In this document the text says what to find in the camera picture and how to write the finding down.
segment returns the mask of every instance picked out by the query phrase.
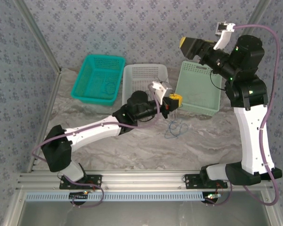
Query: marble tabletop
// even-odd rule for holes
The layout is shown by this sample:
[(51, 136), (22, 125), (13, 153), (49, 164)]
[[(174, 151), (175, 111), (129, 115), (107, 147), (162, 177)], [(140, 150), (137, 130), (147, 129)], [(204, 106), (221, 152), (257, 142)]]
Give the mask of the marble tabletop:
[[(179, 72), (179, 69), (168, 68), (173, 88)], [(61, 77), (47, 132), (58, 124), (66, 129), (99, 121), (121, 106), (122, 85), (113, 106), (89, 105), (70, 96), (77, 72), (64, 68)], [(81, 163), (86, 170), (199, 170), (212, 163), (241, 160), (239, 126), (225, 93), (221, 94), (220, 111), (213, 117), (181, 109), (176, 111), (176, 117), (188, 125), (188, 131), (178, 138), (165, 138), (170, 119), (160, 117), (151, 128), (134, 129), (86, 145), (73, 152), (72, 160)], [(34, 166), (34, 169), (47, 168), (46, 163), (39, 161)]]

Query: blue floral wallpaper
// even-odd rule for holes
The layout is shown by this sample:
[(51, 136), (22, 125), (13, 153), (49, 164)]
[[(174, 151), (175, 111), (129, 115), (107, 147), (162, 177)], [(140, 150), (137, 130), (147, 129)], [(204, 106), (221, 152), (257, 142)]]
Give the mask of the blue floral wallpaper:
[(0, 0), (0, 225), (25, 172), (55, 73), (12, 0)]
[(182, 36), (216, 40), (217, 21), (248, 21), (258, 0), (25, 0), (62, 67), (87, 54), (179, 67)]
[[(270, 26), (278, 33), (281, 45), (278, 83), (276, 87), (275, 105), (268, 120), (269, 146), (276, 166), (283, 170), (283, 0), (275, 0), (269, 5), (261, 19), (261, 24)], [(259, 66), (259, 77), (263, 78), (267, 89), (271, 91), (274, 62), (275, 42), (272, 36), (259, 29), (253, 35), (260, 37), (265, 49), (265, 57)], [(280, 204), (283, 207), (283, 178), (280, 182)]]

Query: plastic basket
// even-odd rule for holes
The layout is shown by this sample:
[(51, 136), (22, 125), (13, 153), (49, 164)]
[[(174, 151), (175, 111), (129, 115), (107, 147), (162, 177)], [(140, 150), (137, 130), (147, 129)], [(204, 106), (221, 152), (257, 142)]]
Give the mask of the plastic basket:
[(125, 66), (120, 56), (88, 55), (71, 91), (88, 104), (113, 105)]
[(169, 82), (166, 66), (159, 64), (127, 65), (124, 68), (122, 104), (127, 104), (127, 99), (137, 90), (145, 91), (148, 98), (152, 99), (148, 89), (152, 81)]
[[(209, 78), (211, 68), (198, 63), (183, 61), (180, 69), (176, 93), (183, 97), (181, 109), (213, 116), (219, 111), (220, 90)], [(213, 83), (221, 87), (221, 76), (212, 74)]]

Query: blue cable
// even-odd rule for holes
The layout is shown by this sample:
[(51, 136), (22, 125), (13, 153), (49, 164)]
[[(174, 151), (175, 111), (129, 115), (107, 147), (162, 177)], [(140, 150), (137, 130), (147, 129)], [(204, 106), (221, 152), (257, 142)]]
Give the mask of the blue cable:
[[(165, 139), (172, 139), (172, 138), (176, 138), (178, 139), (178, 137), (184, 133), (186, 133), (188, 130), (189, 130), (189, 126), (186, 124), (186, 123), (182, 123), (183, 120), (181, 120), (179, 123), (177, 122), (177, 119), (176, 117), (174, 118), (174, 120), (171, 120), (169, 122), (169, 126), (168, 126), (168, 129), (166, 130), (165, 132)], [(186, 126), (186, 130), (184, 130), (182, 132), (182, 128), (183, 126)]]

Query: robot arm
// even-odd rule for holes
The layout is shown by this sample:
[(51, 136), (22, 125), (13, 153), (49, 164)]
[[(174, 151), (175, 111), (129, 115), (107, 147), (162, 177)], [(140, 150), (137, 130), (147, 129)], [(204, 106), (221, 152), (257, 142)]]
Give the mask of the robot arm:
[[(218, 73), (226, 79), (225, 93), (234, 108), (241, 133), (242, 161), (202, 167), (200, 177), (204, 184), (219, 179), (229, 180), (234, 185), (253, 185), (270, 179), (258, 140), (260, 123), (267, 112), (267, 90), (265, 83), (255, 73), (264, 50), (259, 38), (243, 35), (238, 38), (231, 54), (227, 54), (221, 47), (224, 48), (224, 44), (228, 43), (233, 26), (221, 23), (218, 24), (217, 30), (224, 34), (217, 43), (183, 37), (180, 49), (188, 59), (200, 56), (200, 64), (208, 65), (213, 73)], [(270, 156), (266, 127), (263, 130), (267, 165), (273, 176), (280, 178), (282, 171), (275, 168)]]
[[(181, 105), (181, 97), (173, 94), (168, 83), (152, 82), (150, 87), (155, 93), (159, 111), (164, 118)], [(50, 141), (42, 146), (50, 171), (61, 172), (72, 181), (85, 183), (86, 174), (81, 165), (71, 160), (71, 153), (94, 141), (131, 131), (137, 126), (138, 120), (157, 114), (158, 106), (155, 100), (148, 101), (147, 93), (136, 91), (127, 100), (127, 104), (101, 121), (76, 128), (62, 129), (61, 125), (53, 127), (45, 140), (66, 133), (72, 135)]]

